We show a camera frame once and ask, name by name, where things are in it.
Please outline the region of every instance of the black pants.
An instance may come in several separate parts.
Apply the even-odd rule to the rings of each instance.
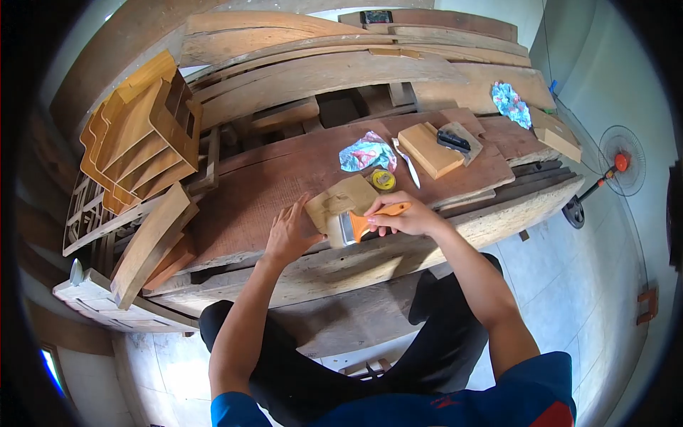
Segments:
[[[484,254],[501,272],[498,260]],[[231,301],[208,306],[199,330],[211,351]],[[406,352],[384,375],[359,380],[334,372],[296,351],[294,338],[270,316],[251,374],[251,395],[283,426],[312,422],[342,403],[384,393],[438,394],[464,389],[488,341],[453,274],[422,275],[411,320],[427,318]]]

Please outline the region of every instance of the white knife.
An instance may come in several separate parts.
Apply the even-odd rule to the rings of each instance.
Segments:
[[[396,149],[396,152],[403,157],[403,159],[408,163],[408,170],[410,171],[410,176],[413,177],[413,182],[415,183],[415,186],[417,189],[420,188],[420,178],[417,177],[417,171],[415,170],[415,166],[413,166],[413,163],[410,161],[410,157],[406,156],[401,152],[401,150],[398,149],[399,143],[398,143],[398,138],[391,138],[391,141],[393,142],[393,147]]]

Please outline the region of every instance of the tile floor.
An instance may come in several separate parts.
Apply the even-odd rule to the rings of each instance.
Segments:
[[[590,163],[590,152],[586,153]],[[564,163],[597,178],[584,165]],[[645,339],[635,327],[641,261],[627,212],[608,188],[584,203],[586,224],[575,230],[561,213],[527,231],[484,248],[500,259],[522,316],[543,353],[572,356],[573,396],[579,426],[601,424],[625,387]],[[318,359],[330,369],[355,371],[366,360],[398,359],[415,333],[345,355]],[[135,334],[126,337],[133,379],[148,419],[166,427],[209,426],[209,354],[195,334]],[[468,388],[494,385],[488,349]]]

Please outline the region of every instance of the person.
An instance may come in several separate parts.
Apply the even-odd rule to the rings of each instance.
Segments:
[[[377,197],[365,213],[371,231],[432,238],[454,272],[438,281],[421,277],[408,317],[425,324],[413,343],[382,376],[365,381],[297,352],[267,311],[282,270],[324,239],[301,236],[307,199],[273,220],[266,250],[234,303],[219,301],[200,316],[214,426],[269,426],[257,402],[287,427],[574,425],[569,354],[541,355],[498,261],[404,191]],[[412,206],[396,217],[373,215],[400,202]],[[487,341],[496,385],[466,390]]]

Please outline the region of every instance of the tape measure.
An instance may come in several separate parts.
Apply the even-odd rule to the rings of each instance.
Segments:
[[[370,174],[370,182],[376,189],[381,191],[388,191],[396,187],[396,177],[391,172],[383,169],[375,169]]]

